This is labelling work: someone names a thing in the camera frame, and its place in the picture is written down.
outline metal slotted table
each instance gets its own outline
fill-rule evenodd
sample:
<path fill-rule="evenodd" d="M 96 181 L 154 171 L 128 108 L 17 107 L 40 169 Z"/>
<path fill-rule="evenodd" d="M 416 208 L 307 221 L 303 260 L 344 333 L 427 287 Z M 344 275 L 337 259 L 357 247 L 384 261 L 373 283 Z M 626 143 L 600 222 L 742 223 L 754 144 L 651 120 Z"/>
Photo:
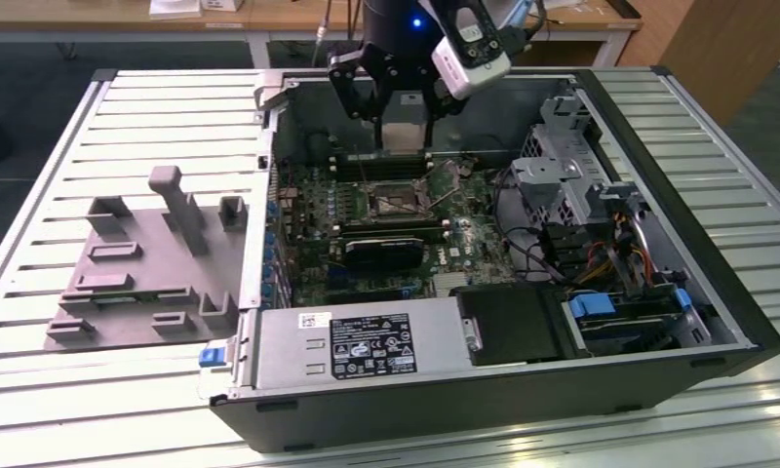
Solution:
<path fill-rule="evenodd" d="M 120 71 L 89 85 L 0 247 L 0 466 L 734 466 L 780 464 L 780 356 L 655 409 L 473 433 L 260 454 L 208 410 L 201 344 L 46 354 L 93 196 L 161 206 L 156 164 L 200 206 L 253 198 L 268 154 L 255 70 Z M 597 70 L 660 167 L 780 331 L 780 194 L 670 76 Z M 606 151 L 628 177 L 610 142 Z"/>

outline power supply label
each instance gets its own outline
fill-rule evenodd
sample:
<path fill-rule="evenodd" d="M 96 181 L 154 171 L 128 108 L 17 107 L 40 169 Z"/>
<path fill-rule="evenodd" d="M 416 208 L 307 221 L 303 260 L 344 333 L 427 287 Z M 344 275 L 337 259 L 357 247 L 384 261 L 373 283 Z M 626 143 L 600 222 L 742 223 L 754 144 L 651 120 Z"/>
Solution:
<path fill-rule="evenodd" d="M 380 377 L 416 371 L 407 314 L 329 321 L 333 377 Z"/>

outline wooden table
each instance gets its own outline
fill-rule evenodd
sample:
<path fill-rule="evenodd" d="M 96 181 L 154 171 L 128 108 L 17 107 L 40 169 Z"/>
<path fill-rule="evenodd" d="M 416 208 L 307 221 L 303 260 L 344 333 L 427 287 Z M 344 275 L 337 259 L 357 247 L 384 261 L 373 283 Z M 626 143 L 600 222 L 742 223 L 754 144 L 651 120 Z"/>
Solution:
<path fill-rule="evenodd" d="M 269 68 L 269 42 L 315 40 L 325 5 L 327 0 L 245 0 L 236 13 L 207 11 L 201 18 L 154 21 L 149 0 L 0 0 L 0 42 L 243 41 L 255 67 Z M 544 28 L 536 40 L 600 43 L 596 66 L 615 64 L 631 31 L 642 27 L 606 0 L 551 10 L 548 17 L 561 24 Z M 345 23 L 347 2 L 333 0 L 327 39 L 344 39 Z"/>
<path fill-rule="evenodd" d="M 0 0 L 0 42 L 247 41 L 253 0 L 236 13 L 150 20 L 149 0 Z"/>
<path fill-rule="evenodd" d="M 255 66 L 269 68 L 267 45 L 273 41 L 312 41 L 327 8 L 327 0 L 253 0 L 249 19 L 249 47 Z M 560 21 L 544 26 L 536 41 L 599 42 L 593 66 L 615 65 L 631 32 L 642 27 L 640 19 L 623 19 L 606 0 L 587 0 L 579 7 L 548 11 Z M 345 39 L 347 0 L 333 0 L 328 40 Z"/>

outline cardboard box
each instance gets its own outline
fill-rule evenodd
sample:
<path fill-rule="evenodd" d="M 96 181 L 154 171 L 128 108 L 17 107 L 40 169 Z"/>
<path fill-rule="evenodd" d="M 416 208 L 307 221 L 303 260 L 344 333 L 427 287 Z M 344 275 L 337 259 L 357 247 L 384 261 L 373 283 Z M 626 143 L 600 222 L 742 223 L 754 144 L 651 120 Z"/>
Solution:
<path fill-rule="evenodd" d="M 220 12 L 235 12 L 243 4 L 243 0 L 201 0 L 201 2 L 205 10 Z"/>

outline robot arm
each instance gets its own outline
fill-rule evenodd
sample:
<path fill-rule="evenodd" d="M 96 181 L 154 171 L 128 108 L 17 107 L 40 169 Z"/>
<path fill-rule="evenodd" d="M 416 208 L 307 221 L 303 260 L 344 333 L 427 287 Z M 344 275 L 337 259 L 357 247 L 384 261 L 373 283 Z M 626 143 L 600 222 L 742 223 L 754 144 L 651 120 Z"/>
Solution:
<path fill-rule="evenodd" d="M 395 91 L 423 94 L 427 148 L 435 122 L 457 114 L 471 94 L 508 72 L 508 55 L 523 50 L 531 37 L 531 30 L 511 24 L 523 23 L 532 2 L 487 3 L 499 10 L 481 0 L 364 0 L 361 48 L 332 57 L 329 79 L 349 118 L 375 124 L 376 149 L 384 146 L 383 114 Z M 544 16 L 543 2 L 539 8 Z M 353 86 L 359 67 L 373 81 L 365 97 Z M 437 92 L 439 81 L 447 93 Z"/>

